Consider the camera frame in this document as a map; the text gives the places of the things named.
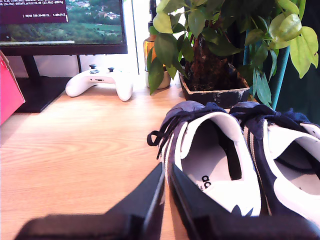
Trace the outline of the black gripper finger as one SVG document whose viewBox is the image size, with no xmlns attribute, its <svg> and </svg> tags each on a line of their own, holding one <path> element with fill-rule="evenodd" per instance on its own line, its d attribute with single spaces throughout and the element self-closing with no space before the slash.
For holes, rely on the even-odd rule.
<svg viewBox="0 0 320 240">
<path fill-rule="evenodd" d="M 239 239 L 237 218 L 200 191 L 176 166 L 171 169 L 169 188 L 189 239 Z"/>
<path fill-rule="evenodd" d="M 158 240 L 164 213 L 165 172 L 160 162 L 125 198 L 106 212 L 109 217 L 125 217 L 114 240 Z"/>
</svg>

